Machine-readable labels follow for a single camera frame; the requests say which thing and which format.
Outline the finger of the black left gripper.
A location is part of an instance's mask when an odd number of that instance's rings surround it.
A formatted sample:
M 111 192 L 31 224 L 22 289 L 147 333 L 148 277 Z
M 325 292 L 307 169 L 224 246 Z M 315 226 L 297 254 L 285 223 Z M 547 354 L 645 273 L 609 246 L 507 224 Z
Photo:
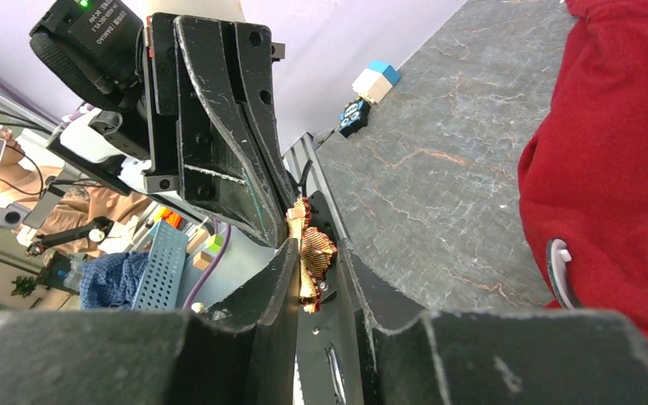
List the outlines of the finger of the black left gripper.
M 284 212 L 248 119 L 234 24 L 178 16 L 180 196 L 193 211 L 232 224 L 263 246 L 287 237 Z M 272 59 L 284 47 L 272 41 Z
M 298 192 L 293 187 L 279 150 L 273 98 L 272 37 L 268 27 L 235 23 L 235 39 L 248 119 L 272 178 L 278 205 L 291 208 Z

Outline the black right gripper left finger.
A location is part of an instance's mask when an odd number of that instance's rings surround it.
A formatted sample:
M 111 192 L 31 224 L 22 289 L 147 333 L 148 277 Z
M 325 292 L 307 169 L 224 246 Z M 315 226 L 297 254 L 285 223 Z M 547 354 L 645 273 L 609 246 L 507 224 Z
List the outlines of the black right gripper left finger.
M 0 404 L 290 404 L 299 249 L 190 311 L 0 312 Z

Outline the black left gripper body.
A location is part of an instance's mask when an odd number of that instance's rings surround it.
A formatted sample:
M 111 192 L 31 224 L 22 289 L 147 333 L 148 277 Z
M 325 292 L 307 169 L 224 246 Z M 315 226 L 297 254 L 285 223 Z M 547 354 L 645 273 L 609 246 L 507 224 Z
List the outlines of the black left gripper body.
M 147 45 L 143 60 L 144 101 L 148 108 L 148 128 L 153 169 L 172 176 L 181 190 L 181 160 L 178 154 L 177 121 L 180 113 L 178 91 L 178 40 L 172 13 L 156 13 L 148 18 Z

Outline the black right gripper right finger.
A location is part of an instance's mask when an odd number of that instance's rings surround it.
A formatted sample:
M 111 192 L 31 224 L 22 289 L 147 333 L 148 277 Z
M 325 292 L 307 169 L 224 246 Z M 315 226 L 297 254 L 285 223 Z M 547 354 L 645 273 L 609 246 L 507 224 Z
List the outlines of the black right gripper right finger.
M 429 310 L 339 244 L 349 404 L 648 404 L 648 342 L 611 311 Z

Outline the orange flower brooch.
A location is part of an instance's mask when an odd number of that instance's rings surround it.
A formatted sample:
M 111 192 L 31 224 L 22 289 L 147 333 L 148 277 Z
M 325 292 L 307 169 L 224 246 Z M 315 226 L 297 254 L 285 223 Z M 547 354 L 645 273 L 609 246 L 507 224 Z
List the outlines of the orange flower brooch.
M 311 206 L 298 197 L 285 214 L 289 238 L 297 240 L 300 262 L 299 303 L 305 313 L 321 309 L 321 287 L 332 259 L 338 252 L 332 239 L 311 224 Z

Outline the red garment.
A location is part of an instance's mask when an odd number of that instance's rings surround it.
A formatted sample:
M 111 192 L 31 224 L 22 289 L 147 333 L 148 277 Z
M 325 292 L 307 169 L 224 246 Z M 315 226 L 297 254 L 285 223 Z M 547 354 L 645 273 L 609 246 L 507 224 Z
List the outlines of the red garment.
M 648 339 L 648 1 L 569 1 L 550 111 L 518 164 L 524 235 L 543 278 L 564 240 L 583 308 Z

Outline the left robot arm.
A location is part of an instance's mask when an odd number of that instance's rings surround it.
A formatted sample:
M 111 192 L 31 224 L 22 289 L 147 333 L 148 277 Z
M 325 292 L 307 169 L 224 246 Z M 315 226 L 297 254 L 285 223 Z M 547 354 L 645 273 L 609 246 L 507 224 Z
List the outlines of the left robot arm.
M 277 247 L 297 192 L 284 168 L 273 64 L 285 46 L 237 1 L 57 1 L 35 55 L 97 109 L 92 128 L 146 159 L 142 191 Z

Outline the person in background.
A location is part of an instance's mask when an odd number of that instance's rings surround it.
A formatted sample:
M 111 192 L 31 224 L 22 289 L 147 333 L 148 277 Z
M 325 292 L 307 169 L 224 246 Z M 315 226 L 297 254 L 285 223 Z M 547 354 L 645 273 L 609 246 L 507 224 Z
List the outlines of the person in background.
M 41 199 L 46 179 L 59 175 L 62 170 L 48 165 L 27 169 L 20 164 L 25 159 L 25 151 L 12 132 L 1 125 L 0 139 L 7 144 L 0 163 L 0 202 L 34 208 Z M 67 188 L 39 232 L 51 235 L 71 230 L 98 217 L 125 225 L 134 217 L 143 217 L 150 204 L 147 196 L 137 192 L 124 196 L 94 181 L 79 182 Z

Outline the blue owl toy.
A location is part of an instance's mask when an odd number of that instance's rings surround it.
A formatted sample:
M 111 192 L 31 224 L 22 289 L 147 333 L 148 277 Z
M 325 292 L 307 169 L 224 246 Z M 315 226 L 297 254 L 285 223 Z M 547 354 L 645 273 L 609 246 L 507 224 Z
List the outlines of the blue owl toy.
M 368 126 L 370 103 L 358 97 L 348 103 L 340 114 L 337 131 L 345 138 Z

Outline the blue white block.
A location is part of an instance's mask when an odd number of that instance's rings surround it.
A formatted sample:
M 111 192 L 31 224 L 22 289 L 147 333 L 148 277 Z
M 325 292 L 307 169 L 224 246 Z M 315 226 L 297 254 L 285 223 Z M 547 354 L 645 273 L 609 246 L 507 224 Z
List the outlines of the blue white block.
M 380 103 L 401 79 L 401 74 L 390 64 L 372 61 L 353 81 L 353 91 L 371 104 Z

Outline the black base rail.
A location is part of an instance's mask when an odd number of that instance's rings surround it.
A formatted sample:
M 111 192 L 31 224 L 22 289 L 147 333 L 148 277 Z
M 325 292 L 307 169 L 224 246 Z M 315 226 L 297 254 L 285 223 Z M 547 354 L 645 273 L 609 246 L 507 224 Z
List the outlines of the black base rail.
M 285 153 L 284 161 L 296 178 L 305 178 L 312 223 L 333 241 L 348 238 L 321 161 L 315 137 L 308 132 Z M 359 372 L 357 339 L 351 324 L 350 291 L 338 293 L 340 272 L 332 260 L 327 279 L 320 283 L 321 309 L 300 311 L 294 363 L 295 404 L 365 404 Z

